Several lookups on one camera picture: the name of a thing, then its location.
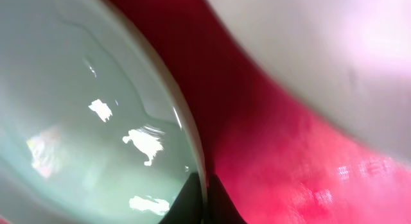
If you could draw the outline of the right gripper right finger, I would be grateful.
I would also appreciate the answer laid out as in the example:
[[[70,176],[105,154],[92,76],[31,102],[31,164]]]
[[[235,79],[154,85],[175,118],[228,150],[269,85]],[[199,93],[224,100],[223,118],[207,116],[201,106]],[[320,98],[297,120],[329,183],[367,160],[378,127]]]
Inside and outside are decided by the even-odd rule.
[[[247,223],[239,214],[217,175],[211,175],[209,177],[209,185],[207,188],[207,206],[211,223]]]

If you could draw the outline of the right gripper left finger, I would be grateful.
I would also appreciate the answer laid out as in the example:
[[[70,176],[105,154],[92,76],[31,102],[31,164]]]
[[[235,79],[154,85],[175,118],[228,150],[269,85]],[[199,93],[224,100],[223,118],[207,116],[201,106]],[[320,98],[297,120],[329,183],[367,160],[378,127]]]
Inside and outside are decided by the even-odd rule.
[[[191,173],[159,224],[201,224],[203,196],[198,173]]]

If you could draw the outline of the mint green plate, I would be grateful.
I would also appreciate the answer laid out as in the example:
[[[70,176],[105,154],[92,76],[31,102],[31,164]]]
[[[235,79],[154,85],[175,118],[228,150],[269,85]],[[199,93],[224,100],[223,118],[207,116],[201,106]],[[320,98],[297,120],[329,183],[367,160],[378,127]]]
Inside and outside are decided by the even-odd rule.
[[[1,222],[159,223],[191,173],[187,103],[107,0],[1,0]]]

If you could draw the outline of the white plate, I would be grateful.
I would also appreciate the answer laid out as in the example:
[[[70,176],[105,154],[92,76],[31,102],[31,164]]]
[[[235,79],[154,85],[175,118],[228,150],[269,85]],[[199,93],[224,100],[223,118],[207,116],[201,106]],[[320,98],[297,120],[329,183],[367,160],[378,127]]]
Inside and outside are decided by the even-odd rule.
[[[410,160],[410,0],[207,0],[269,77],[351,137]]]

